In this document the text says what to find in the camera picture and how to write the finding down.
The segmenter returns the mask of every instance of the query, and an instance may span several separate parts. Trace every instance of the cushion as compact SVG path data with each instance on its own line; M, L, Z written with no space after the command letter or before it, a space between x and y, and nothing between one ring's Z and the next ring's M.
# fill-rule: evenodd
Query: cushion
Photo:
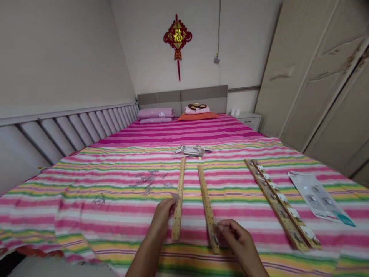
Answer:
M209 112L209 113L200 113L197 115L187 115L187 114L182 114L178 120L200 120L200 119L208 119L208 118L218 118L219 115L217 115L216 113L213 112Z

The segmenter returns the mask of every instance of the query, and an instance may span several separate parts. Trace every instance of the pink striped bedspread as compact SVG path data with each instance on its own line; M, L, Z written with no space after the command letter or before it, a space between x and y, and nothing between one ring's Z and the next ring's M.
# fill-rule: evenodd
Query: pink striped bedspread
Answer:
M221 114L219 118L168 123L140 124L133 122L127 128L108 136L90 147L129 147L178 144L219 143L234 139L259 139L262 134L253 131L234 117Z
M241 276L225 245L209 245L197 165L201 163L216 222L233 218L256 243L270 276L368 276L369 190L278 139L208 143L212 153L186 159L179 241L171 240L170 219L158 272L161 275ZM61 250L70 262L103 262L125 275L143 240L156 205L176 191L180 159L176 146L87 147L10 190L0 198L0 249L28 245ZM255 183L244 158L258 159L279 190L322 244L300 253ZM131 186L148 170L157 178L150 194ZM314 174L356 227L315 217L293 186L288 171ZM173 183L165 187L164 183Z

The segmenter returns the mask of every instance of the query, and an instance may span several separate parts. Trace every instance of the wardrobe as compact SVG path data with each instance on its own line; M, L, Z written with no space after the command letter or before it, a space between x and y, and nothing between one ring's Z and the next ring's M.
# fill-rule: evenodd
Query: wardrobe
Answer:
M369 1L284 0L259 132L369 185Z

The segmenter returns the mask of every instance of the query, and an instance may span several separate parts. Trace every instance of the chinese knot decoration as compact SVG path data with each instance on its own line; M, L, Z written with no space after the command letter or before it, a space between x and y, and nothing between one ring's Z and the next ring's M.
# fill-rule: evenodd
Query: chinese knot decoration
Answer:
M173 21L173 24L169 28L168 32L166 32L164 35L164 42L168 43L175 50L174 60L177 60L178 78L180 81L180 60L182 60L181 49L186 45L186 42L189 42L191 39L191 32L187 31L186 26L180 20L178 20L176 15L176 20Z

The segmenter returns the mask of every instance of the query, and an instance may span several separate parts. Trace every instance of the bed frame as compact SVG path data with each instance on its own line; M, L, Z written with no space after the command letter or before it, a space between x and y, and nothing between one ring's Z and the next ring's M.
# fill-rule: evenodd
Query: bed frame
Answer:
M129 126L137 120L137 103L0 118L0 194L36 175L63 157Z

